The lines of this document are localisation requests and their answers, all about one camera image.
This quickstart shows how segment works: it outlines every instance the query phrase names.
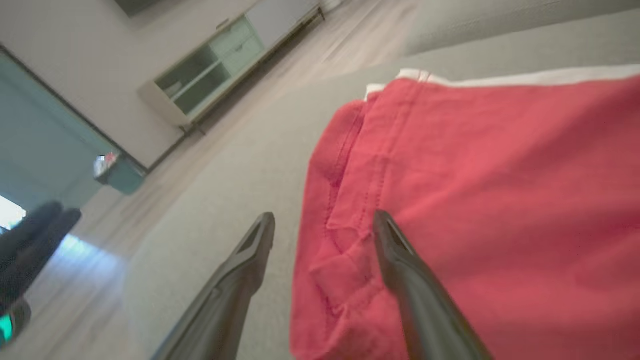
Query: white cabinet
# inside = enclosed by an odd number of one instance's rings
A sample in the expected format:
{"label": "white cabinet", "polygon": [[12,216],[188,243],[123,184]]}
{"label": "white cabinet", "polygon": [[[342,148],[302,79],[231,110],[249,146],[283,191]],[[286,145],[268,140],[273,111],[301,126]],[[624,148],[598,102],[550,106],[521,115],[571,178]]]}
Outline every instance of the white cabinet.
{"label": "white cabinet", "polygon": [[264,46],[270,47],[317,7],[317,0],[262,0],[247,12],[246,17]]}
{"label": "white cabinet", "polygon": [[176,126],[197,122],[317,9],[317,0],[262,0],[145,84],[140,95]]}

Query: couch cushion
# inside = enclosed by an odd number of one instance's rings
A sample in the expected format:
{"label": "couch cushion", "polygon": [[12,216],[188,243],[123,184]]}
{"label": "couch cushion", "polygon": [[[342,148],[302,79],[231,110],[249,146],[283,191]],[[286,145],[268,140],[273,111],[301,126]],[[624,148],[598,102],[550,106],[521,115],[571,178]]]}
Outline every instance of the couch cushion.
{"label": "couch cushion", "polygon": [[637,7],[638,0],[423,0],[406,54]]}
{"label": "couch cushion", "polygon": [[640,10],[567,22],[412,56],[323,81],[274,102],[215,155],[131,260],[124,302],[153,352],[263,211],[276,237],[238,359],[289,359],[291,282],[309,157],[333,113],[402,68],[450,80],[640,63]]}

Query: trash can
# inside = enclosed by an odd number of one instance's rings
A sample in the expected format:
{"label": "trash can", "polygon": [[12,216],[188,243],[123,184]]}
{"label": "trash can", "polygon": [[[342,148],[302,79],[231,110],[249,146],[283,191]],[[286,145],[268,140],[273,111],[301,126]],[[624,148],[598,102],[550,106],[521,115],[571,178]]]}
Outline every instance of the trash can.
{"label": "trash can", "polygon": [[98,156],[93,176],[100,184],[109,185],[125,195],[131,195],[142,185],[144,174],[126,157],[109,153]]}

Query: wooden floor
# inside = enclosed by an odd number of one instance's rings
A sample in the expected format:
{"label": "wooden floor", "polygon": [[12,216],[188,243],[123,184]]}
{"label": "wooden floor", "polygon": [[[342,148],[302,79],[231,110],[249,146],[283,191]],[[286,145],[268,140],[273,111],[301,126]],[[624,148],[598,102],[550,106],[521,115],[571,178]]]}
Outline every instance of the wooden floor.
{"label": "wooden floor", "polygon": [[401,56],[419,0],[348,0],[316,20],[185,141],[132,197],[105,188],[26,298],[33,321],[1,360],[148,359],[122,308],[127,262],[145,234],[253,114],[296,88]]}

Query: doorway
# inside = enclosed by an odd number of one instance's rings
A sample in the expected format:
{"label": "doorway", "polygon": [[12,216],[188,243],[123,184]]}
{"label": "doorway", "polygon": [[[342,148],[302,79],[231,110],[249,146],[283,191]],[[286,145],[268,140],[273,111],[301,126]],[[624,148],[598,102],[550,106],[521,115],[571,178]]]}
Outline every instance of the doorway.
{"label": "doorway", "polygon": [[0,52],[0,197],[26,211],[51,200],[82,208],[101,188],[97,156],[123,150]]}

